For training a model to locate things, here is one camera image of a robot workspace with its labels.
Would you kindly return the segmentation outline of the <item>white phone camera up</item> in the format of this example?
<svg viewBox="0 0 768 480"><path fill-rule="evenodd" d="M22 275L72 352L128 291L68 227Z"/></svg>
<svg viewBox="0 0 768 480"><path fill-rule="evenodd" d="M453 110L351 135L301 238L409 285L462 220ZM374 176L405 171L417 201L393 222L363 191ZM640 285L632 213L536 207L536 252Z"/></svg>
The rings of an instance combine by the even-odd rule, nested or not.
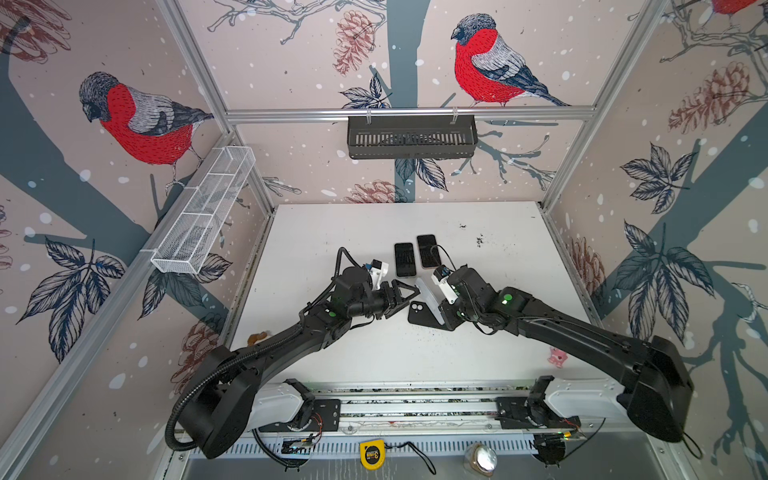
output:
<svg viewBox="0 0 768 480"><path fill-rule="evenodd" d="M441 313L439 310L438 299L427 285L427 283L421 277L418 277L416 279L416 286L418 287L420 294L423 297L423 302L427 305L432 314L435 317L440 317Z"/></svg>

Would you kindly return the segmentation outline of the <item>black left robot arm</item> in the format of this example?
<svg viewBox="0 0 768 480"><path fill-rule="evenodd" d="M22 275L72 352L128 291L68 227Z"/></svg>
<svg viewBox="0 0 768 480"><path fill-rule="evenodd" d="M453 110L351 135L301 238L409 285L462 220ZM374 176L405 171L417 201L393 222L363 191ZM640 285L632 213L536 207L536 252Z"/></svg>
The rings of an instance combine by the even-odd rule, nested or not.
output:
<svg viewBox="0 0 768 480"><path fill-rule="evenodd" d="M166 445L177 452L198 448L209 459L220 456L255 428L257 395L278 373L338 341L355 318L375 321L406 308L419 289L377 277L382 267L378 260L336 265L328 286L299 311L294 325L252 346L211 350L171 410Z"/></svg>

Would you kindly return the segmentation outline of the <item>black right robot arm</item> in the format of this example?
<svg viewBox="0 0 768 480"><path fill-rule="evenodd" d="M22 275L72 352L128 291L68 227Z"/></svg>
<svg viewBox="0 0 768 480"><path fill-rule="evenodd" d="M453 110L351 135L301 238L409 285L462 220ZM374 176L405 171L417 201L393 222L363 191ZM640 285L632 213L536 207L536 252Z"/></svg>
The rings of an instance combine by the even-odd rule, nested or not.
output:
<svg viewBox="0 0 768 480"><path fill-rule="evenodd" d="M670 341L609 332L523 290L496 290L467 265L456 270L441 265L432 280L444 296L439 310L449 328L473 323L489 335L504 331L574 356L623 386L616 401L636 427L662 441L684 440L694 384Z"/></svg>

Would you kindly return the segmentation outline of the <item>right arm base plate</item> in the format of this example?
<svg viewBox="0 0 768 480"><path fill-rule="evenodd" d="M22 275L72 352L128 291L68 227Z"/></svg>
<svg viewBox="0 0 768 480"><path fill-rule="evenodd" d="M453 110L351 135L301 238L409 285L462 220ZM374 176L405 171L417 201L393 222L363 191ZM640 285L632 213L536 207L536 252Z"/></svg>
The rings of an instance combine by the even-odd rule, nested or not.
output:
<svg viewBox="0 0 768 480"><path fill-rule="evenodd" d="M578 416L563 417L556 413L544 400L530 400L524 397L497 397L495 419L503 430L581 428Z"/></svg>

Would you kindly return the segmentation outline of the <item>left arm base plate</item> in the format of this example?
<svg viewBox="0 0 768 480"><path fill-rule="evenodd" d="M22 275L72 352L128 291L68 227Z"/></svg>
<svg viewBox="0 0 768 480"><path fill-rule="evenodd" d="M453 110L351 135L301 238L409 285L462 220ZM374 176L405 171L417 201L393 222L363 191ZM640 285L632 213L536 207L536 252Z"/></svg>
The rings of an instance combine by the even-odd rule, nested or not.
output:
<svg viewBox="0 0 768 480"><path fill-rule="evenodd" d="M339 399L320 399L313 404L312 413L307 422L297 426L294 422L270 423L259 428L260 433L318 433L322 431L337 432L341 416L341 401Z"/></svg>

